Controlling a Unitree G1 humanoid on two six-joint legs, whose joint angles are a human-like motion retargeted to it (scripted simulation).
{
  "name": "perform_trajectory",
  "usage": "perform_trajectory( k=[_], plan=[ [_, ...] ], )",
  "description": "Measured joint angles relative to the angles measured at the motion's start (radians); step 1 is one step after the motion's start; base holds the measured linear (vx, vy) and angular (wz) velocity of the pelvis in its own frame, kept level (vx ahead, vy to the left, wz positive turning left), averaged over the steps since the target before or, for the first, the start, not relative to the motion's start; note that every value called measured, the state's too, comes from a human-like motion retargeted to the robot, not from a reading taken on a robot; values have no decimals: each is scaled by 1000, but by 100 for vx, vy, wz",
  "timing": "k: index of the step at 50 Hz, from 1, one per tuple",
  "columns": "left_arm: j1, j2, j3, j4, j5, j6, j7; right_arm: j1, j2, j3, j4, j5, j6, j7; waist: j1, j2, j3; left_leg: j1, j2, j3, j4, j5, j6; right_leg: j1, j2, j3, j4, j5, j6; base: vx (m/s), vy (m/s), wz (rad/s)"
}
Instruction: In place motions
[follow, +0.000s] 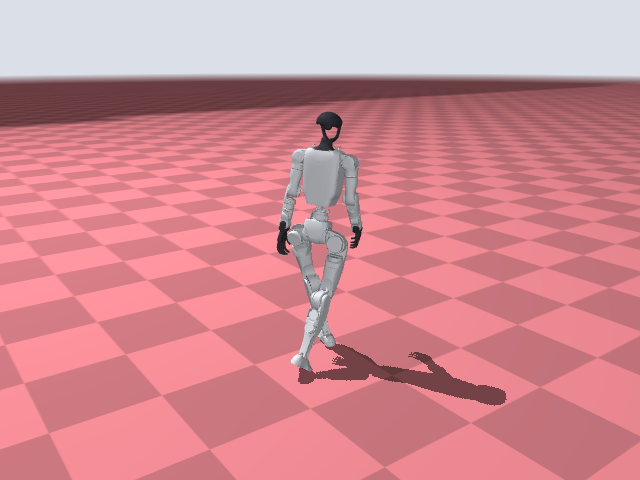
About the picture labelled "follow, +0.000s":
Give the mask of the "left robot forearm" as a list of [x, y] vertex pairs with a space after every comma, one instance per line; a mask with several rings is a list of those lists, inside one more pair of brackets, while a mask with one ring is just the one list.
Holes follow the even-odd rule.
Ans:
[[292, 215], [293, 215], [293, 209], [294, 209], [294, 205], [296, 204], [296, 200], [293, 199], [293, 197], [289, 197], [287, 196], [287, 192], [288, 192], [288, 188], [289, 188], [289, 184], [286, 188], [286, 192], [285, 192], [285, 196], [284, 196], [284, 204], [282, 207], [282, 212], [281, 212], [281, 219], [279, 221], [279, 226], [280, 226], [280, 222], [284, 221], [286, 223], [286, 228], [289, 228], [291, 226], [291, 219], [292, 219]]

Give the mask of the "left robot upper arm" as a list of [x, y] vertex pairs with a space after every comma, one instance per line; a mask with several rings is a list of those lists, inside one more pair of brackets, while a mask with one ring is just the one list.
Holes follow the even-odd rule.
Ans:
[[304, 153], [307, 149], [297, 149], [292, 154], [292, 165], [290, 171], [290, 184], [287, 195], [299, 197], [301, 186], [299, 186], [303, 174]]

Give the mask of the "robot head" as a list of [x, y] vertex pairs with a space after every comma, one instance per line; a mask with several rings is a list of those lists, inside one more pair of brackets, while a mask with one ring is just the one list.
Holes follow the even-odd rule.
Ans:
[[[339, 137], [341, 126], [343, 123], [342, 119], [333, 112], [324, 112], [321, 115], [319, 115], [316, 123], [321, 125], [323, 138], [321, 138], [320, 144], [314, 149], [322, 150], [322, 151], [329, 151], [329, 150], [334, 151], [335, 149], [332, 146], [333, 146], [333, 142], [335, 142]], [[325, 129], [330, 130], [332, 127], [337, 128], [337, 134], [334, 138], [329, 139], [326, 135]]]

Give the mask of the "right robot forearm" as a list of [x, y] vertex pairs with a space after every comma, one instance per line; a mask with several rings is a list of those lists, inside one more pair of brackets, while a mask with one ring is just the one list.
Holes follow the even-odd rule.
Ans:
[[355, 205], [347, 205], [347, 212], [349, 213], [351, 229], [353, 229], [353, 226], [358, 226], [361, 230], [362, 221], [360, 216], [359, 197], [357, 193], [355, 194]]

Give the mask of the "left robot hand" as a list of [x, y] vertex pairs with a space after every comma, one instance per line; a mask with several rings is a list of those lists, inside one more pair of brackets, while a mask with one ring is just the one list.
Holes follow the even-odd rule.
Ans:
[[[287, 243], [290, 245], [291, 243], [289, 243], [288, 239], [287, 239], [287, 231], [289, 231], [290, 227], [286, 228], [286, 223], [284, 221], [280, 222], [280, 227], [279, 227], [279, 235], [277, 238], [277, 251], [282, 254], [282, 255], [288, 255], [286, 252], [290, 253], [290, 251], [287, 250], [286, 248], [286, 244], [285, 242], [287, 241]], [[286, 252], [285, 252], [286, 251]]]

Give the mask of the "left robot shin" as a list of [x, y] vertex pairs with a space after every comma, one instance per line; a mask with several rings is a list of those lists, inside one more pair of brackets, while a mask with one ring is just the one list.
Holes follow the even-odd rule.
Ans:
[[[306, 292], [307, 292], [307, 295], [308, 295], [308, 298], [309, 298], [309, 301], [310, 301], [310, 304], [311, 304], [311, 295], [313, 294], [313, 292], [312, 292], [309, 280], [307, 278], [304, 279], [304, 284], [305, 284]], [[319, 289], [318, 289], [318, 291], [319, 291]], [[312, 305], [311, 305], [311, 307], [312, 307]], [[312, 308], [314, 308], [314, 307], [312, 307]], [[326, 331], [328, 332], [328, 334], [331, 334], [330, 330], [329, 330], [327, 318], [326, 318], [326, 320], [324, 322], [324, 325], [322, 327], [322, 332], [323, 332], [324, 336], [326, 336]]]

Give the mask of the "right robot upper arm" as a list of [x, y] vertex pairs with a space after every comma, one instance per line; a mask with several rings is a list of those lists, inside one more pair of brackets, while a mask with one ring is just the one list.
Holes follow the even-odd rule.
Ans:
[[341, 165], [345, 169], [345, 190], [343, 203], [345, 205], [355, 205], [355, 194], [358, 183], [359, 160], [356, 156], [340, 154]]

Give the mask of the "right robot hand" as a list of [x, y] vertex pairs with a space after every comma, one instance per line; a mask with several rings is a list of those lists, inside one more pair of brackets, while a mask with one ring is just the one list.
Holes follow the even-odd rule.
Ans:
[[351, 239], [355, 239], [355, 241], [351, 241], [350, 242], [350, 243], [354, 243], [354, 244], [350, 244], [350, 246], [351, 246], [350, 248], [356, 248], [358, 246], [358, 242], [359, 242], [360, 237], [361, 237], [362, 228], [360, 230], [358, 226], [353, 226], [352, 231], [353, 231], [353, 233], [355, 233], [355, 237], [352, 237]]

